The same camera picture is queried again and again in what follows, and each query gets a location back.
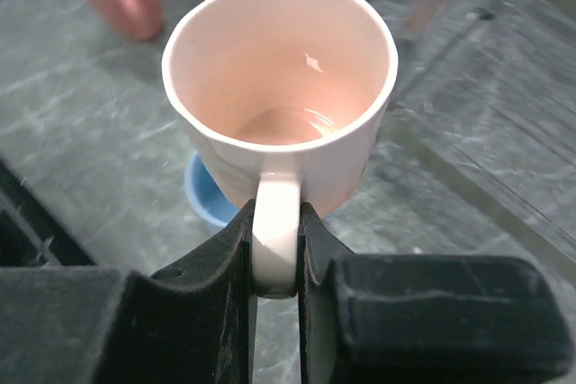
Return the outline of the orange white mug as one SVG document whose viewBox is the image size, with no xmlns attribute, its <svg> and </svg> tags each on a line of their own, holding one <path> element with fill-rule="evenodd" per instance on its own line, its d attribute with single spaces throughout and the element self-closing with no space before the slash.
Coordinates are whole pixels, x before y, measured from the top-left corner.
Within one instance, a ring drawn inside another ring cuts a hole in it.
<svg viewBox="0 0 576 384">
<path fill-rule="evenodd" d="M 301 205 L 327 217 L 365 171 L 399 66 L 366 0 L 204 0 L 163 52 L 166 96 L 237 207 L 255 293 L 296 291 Z"/>
</svg>

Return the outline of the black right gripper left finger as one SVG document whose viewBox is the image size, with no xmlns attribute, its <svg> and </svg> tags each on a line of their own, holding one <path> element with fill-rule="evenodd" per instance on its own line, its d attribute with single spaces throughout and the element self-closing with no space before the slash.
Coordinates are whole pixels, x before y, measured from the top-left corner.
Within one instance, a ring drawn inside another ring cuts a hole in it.
<svg viewBox="0 0 576 384">
<path fill-rule="evenodd" d="M 2 244 L 2 382 L 249 382 L 253 213 L 150 276 Z"/>
</svg>

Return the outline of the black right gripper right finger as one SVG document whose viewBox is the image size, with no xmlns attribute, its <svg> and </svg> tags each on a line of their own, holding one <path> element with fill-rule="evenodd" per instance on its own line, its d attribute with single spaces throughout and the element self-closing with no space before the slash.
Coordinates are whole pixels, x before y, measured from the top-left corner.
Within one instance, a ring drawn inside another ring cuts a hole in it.
<svg viewBox="0 0 576 384">
<path fill-rule="evenodd" d="M 305 383 L 545 383 L 575 359 L 543 274 L 490 255 L 352 252 L 300 210 Z"/>
</svg>

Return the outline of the blue mug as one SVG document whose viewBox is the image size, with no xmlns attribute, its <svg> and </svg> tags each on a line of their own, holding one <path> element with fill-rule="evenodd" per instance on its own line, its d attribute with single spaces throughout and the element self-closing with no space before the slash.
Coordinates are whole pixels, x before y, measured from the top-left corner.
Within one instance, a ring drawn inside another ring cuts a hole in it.
<svg viewBox="0 0 576 384">
<path fill-rule="evenodd" d="M 196 152 L 190 155 L 184 170 L 184 192 L 209 236 L 221 231 L 239 212 L 224 196 Z"/>
</svg>

